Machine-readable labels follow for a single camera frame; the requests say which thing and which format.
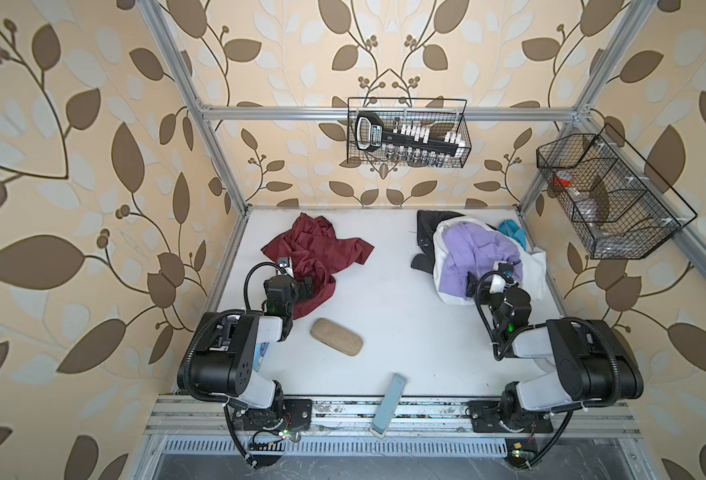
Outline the maroon cloth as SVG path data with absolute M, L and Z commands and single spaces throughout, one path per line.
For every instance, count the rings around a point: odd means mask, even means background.
M 361 238 L 338 238 L 328 219 L 306 213 L 262 248 L 272 261 L 290 258 L 297 281 L 312 280 L 314 296 L 296 304 L 295 318 L 308 316 L 328 301 L 336 291 L 334 275 L 353 264 L 364 265 L 373 251 L 374 246 Z

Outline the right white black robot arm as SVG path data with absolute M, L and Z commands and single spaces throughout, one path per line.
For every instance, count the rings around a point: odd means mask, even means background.
M 636 362 L 605 322 L 563 317 L 531 323 L 531 296 L 515 280 L 510 263 L 482 275 L 469 273 L 467 282 L 466 294 L 489 335 L 494 359 L 550 365 L 533 380 L 505 386 L 490 409 L 503 427 L 521 430 L 548 414 L 610 407 L 643 394 Z

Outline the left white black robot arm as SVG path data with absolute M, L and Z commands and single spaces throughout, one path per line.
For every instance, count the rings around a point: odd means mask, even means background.
M 266 299 L 255 310 L 249 303 L 249 283 L 252 275 L 263 267 L 274 268 L 276 274 L 264 281 Z M 263 345 L 288 338 L 296 305 L 313 296 L 312 279 L 297 279 L 290 258 L 255 265 L 244 282 L 243 309 L 207 312 L 202 316 L 182 358 L 178 388 L 199 401 L 282 416 L 283 389 L 279 382 L 257 372 L 256 358 Z

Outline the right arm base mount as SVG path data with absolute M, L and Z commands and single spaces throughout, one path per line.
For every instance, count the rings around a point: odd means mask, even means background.
M 546 434 L 553 433 L 551 420 L 545 413 L 524 410 L 517 404 L 500 400 L 472 400 L 467 403 L 475 433 Z

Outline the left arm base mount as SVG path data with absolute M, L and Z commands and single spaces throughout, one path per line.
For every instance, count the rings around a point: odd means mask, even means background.
M 309 398 L 277 397 L 268 409 L 237 409 L 234 427 L 249 435 L 251 451 L 278 451 L 287 443 L 298 443 L 312 422 L 313 401 Z

